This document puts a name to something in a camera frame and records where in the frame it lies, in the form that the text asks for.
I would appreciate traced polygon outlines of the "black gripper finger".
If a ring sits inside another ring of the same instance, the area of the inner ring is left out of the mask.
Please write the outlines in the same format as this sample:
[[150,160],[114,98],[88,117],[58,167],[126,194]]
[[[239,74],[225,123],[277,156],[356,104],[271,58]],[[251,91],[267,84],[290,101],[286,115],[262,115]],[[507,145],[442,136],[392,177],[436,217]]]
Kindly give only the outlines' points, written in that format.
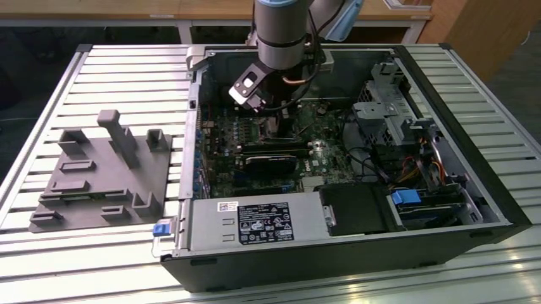
[[295,124],[295,111],[282,109],[278,111],[278,137],[286,138],[293,134]]

